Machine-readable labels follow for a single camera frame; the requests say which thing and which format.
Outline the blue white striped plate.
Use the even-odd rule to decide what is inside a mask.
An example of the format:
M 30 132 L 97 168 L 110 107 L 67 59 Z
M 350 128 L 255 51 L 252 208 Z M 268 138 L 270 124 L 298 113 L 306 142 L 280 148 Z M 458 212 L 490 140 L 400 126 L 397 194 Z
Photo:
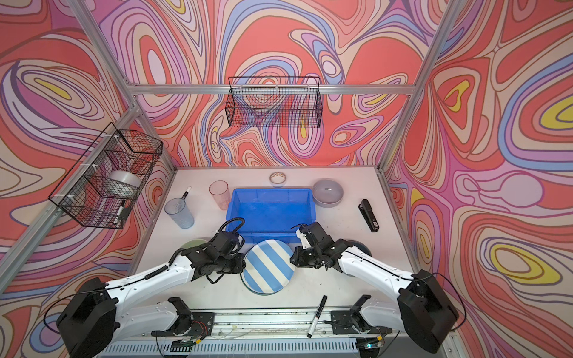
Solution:
M 274 295 L 292 280 L 296 267 L 291 264 L 293 250 L 278 240 L 266 240 L 253 246 L 245 256 L 241 273 L 245 287 L 257 295 Z

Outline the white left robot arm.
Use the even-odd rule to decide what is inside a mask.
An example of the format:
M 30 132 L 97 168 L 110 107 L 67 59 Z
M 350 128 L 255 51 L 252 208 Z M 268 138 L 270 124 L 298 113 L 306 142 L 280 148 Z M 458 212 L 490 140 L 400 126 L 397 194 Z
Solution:
M 179 298 L 143 307 L 142 302 L 176 286 L 216 273 L 240 274 L 245 240 L 235 231 L 218 231 L 212 239 L 177 249 L 155 268 L 107 283 L 88 280 L 70 297 L 56 321 L 71 357 L 95 357 L 109 344 L 150 331 L 168 331 L 188 313 Z

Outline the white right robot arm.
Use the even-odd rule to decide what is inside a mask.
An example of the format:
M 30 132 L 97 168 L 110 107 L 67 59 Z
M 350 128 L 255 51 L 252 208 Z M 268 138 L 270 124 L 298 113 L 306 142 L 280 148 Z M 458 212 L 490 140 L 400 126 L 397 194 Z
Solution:
M 290 262 L 298 268 L 334 269 L 362 280 L 395 301 L 394 305 L 359 299 L 360 323 L 405 332 L 421 349 L 435 354 L 459 319 L 459 313 L 435 275 L 421 270 L 412 273 L 391 267 L 361 251 L 348 240 L 333 240 L 314 222 L 299 225 L 301 245 Z

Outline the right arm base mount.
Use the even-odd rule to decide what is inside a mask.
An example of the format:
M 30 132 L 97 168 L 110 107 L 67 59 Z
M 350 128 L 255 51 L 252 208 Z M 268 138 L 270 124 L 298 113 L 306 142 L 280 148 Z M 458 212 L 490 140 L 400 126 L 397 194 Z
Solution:
M 362 295 L 349 310 L 331 311 L 331 319 L 325 320 L 325 324 L 331 325 L 335 335 L 378 334 L 385 337 L 391 334 L 391 328 L 372 326 L 361 315 L 362 306 L 370 298 L 371 295 Z

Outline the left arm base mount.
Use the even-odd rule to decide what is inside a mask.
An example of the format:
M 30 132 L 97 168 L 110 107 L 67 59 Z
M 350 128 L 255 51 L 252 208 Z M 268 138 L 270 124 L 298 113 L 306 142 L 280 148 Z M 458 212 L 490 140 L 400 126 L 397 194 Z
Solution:
M 212 334 L 214 312 L 191 311 L 179 297 L 167 299 L 168 308 L 175 308 L 176 320 L 168 328 L 152 331 L 154 337 L 190 337 L 204 339 Z

